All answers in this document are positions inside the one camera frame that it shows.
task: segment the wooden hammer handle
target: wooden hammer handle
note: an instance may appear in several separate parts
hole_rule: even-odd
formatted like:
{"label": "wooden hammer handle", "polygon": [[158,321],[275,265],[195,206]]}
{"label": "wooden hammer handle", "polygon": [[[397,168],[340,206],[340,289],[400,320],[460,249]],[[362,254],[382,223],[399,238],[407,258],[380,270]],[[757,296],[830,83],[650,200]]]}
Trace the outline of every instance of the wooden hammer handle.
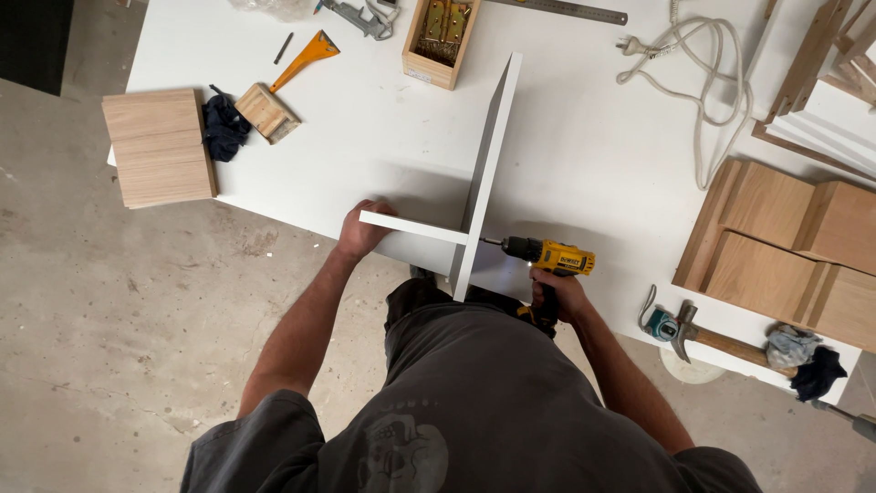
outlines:
{"label": "wooden hammer handle", "polygon": [[760,365],[764,368],[769,368],[775,372],[779,372],[788,378],[793,378],[797,375],[797,368],[771,368],[767,363],[767,353],[759,347],[746,344],[745,342],[727,337],[725,335],[714,333],[700,328],[694,341],[700,344],[705,344],[708,347],[714,347],[718,351],[724,351],[727,354],[736,356],[740,360]]}

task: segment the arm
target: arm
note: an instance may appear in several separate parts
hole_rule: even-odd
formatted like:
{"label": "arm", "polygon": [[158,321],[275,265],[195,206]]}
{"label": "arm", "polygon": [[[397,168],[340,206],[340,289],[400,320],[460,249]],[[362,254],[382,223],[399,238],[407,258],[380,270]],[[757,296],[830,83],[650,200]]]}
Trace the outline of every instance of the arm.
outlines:
{"label": "arm", "polygon": [[539,282],[556,289],[560,320],[575,328],[581,348],[593,367],[605,406],[633,420],[670,454],[692,448],[694,442],[682,422],[660,391],[626,355],[590,304],[581,283],[574,277],[557,277],[536,268],[530,271],[530,276],[535,280],[535,306],[544,301]]}
{"label": "arm", "polygon": [[310,392],[322,366],[335,325],[337,306],[353,268],[390,232],[359,222],[359,212],[395,215],[385,202],[363,200],[343,221],[341,238],[314,280],[279,321],[265,342],[240,400],[242,418],[268,394],[280,389]]}

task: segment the white workbench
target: white workbench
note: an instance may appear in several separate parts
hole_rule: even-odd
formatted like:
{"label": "white workbench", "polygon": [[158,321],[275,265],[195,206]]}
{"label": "white workbench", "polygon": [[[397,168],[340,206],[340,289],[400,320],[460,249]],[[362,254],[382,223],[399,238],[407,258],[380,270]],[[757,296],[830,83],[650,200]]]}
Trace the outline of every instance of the white workbench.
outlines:
{"label": "white workbench", "polygon": [[[628,34],[643,42],[656,38],[668,27],[668,2],[588,1],[627,12],[629,23],[608,25],[483,2],[456,90],[450,92],[401,73],[412,0],[400,0],[395,34],[382,42],[363,39],[324,9],[284,25],[263,14],[234,11],[224,1],[152,0],[128,91],[196,87],[209,97],[213,83],[239,97],[256,81],[273,82],[325,29],[341,54],[305,68],[278,92],[303,125],[276,146],[252,133],[250,145],[231,163],[216,163],[218,200],[333,238],[357,201],[376,196],[388,198],[404,217],[458,228],[490,95],[510,53],[521,52],[523,68],[484,233],[557,239],[595,252],[596,268],[582,283],[616,332],[656,344],[635,322],[655,283],[658,303],[670,310],[690,298],[700,309],[699,325],[763,345],[773,320],[670,284],[705,197],[693,178],[695,107],[663,96],[643,79],[618,86],[615,75],[635,60],[614,46]],[[694,13],[728,18],[750,57],[764,25],[765,3],[682,2],[680,18]],[[290,31],[293,41],[275,66]],[[681,52],[646,70],[693,94],[704,78]],[[720,110],[722,104],[714,106]],[[834,173],[748,134],[735,155],[816,175],[818,181]],[[714,159],[711,146],[704,149],[707,159]],[[429,258],[452,248],[430,240],[403,254],[393,252],[390,239],[383,251],[429,267]],[[479,248],[472,282],[529,299],[526,265],[494,246]],[[826,344],[851,372],[860,350],[829,339]],[[788,386],[781,375],[696,343],[688,344],[688,353]],[[846,382],[838,380],[823,400],[835,404]]]}

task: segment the orange scraper handle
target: orange scraper handle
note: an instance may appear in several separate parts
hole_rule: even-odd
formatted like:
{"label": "orange scraper handle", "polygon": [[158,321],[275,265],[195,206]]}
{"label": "orange scraper handle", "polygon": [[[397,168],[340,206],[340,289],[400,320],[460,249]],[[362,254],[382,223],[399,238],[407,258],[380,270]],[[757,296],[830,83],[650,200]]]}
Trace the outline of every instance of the orange scraper handle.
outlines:
{"label": "orange scraper handle", "polygon": [[286,68],[286,71],[277,79],[277,81],[271,86],[271,94],[277,92],[279,88],[286,85],[289,80],[295,77],[302,68],[306,67],[311,61],[322,60],[323,58],[328,58],[329,56],[335,56],[339,54],[341,50],[337,49],[335,43],[331,42],[329,36],[326,35],[325,31],[320,30],[313,39],[307,43],[307,46],[304,46],[304,49],[301,50],[301,53],[295,57],[295,60],[292,60],[292,63],[289,64],[289,67]]}

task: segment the gray t-shirt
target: gray t-shirt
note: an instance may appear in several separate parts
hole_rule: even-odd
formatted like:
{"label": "gray t-shirt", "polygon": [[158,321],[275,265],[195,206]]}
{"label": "gray t-shirt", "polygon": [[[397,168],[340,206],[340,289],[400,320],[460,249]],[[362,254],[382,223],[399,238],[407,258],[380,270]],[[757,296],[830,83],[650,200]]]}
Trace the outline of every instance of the gray t-shirt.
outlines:
{"label": "gray t-shirt", "polygon": [[384,388],[328,442],[274,392],[192,444],[180,491],[760,491],[735,455],[669,455],[600,405],[545,334],[478,304],[436,304],[386,334]]}

